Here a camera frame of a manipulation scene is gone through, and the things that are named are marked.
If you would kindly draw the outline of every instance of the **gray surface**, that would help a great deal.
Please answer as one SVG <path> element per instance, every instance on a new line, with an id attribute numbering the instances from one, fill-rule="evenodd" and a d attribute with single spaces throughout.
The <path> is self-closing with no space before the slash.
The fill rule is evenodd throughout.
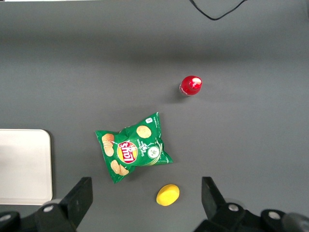
<path id="1" fill-rule="evenodd" d="M 230 9 L 214 2 L 213 16 Z M 79 231 L 192 231 L 205 218 L 202 176 L 255 214 L 309 215 L 304 1 L 252 0 L 217 22 L 187 0 L 2 3 L 0 22 L 0 128 L 49 131 L 54 198 L 93 178 Z M 190 74 L 205 85 L 181 98 Z M 114 185 L 94 131 L 156 111 L 175 163 Z M 181 196 L 161 207 L 155 195 L 168 183 Z M 37 207 L 0 206 L 13 209 Z"/>

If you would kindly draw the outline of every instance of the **green chip bag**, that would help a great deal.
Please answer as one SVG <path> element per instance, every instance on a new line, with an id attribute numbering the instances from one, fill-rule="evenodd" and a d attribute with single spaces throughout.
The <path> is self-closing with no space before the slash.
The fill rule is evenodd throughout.
<path id="1" fill-rule="evenodd" d="M 173 163 L 164 151 L 158 112 L 120 132 L 97 130 L 96 135 L 114 183 L 133 172 L 136 166 Z"/>

